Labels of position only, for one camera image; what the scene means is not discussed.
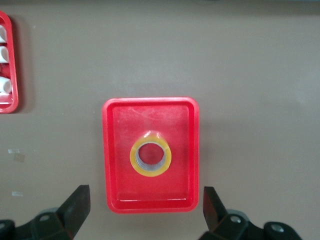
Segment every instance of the white object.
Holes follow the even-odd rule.
[[[9,63],[9,51],[5,46],[0,46],[0,64]]]
[[[7,30],[4,26],[0,25],[0,43],[6,43],[7,42]]]
[[[12,84],[9,78],[0,76],[0,92],[9,94],[12,91]]]

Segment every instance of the roll of tape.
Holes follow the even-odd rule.
[[[162,159],[156,164],[145,163],[139,156],[139,149],[146,144],[156,144],[163,151]],[[168,170],[171,164],[171,150],[167,141],[158,134],[150,134],[139,138],[130,151],[130,162],[134,170],[146,177],[156,177]]]

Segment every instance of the red tray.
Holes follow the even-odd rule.
[[[194,99],[110,99],[102,108],[102,126],[107,204],[113,212],[187,212],[197,206],[199,106]],[[135,169],[133,151],[144,136],[152,136],[156,142],[160,137],[159,143],[169,146],[166,157],[165,151],[150,142],[138,151],[142,161],[151,166],[171,156],[169,166],[160,174],[148,170],[144,175]]]
[[[19,98],[12,25],[9,17],[2,11],[0,11],[0,25],[4,27],[7,38],[6,42],[0,42],[0,47],[6,47],[9,56],[9,63],[0,63],[0,77],[10,79],[12,85],[11,93],[0,92],[0,114],[8,114],[16,110]]]

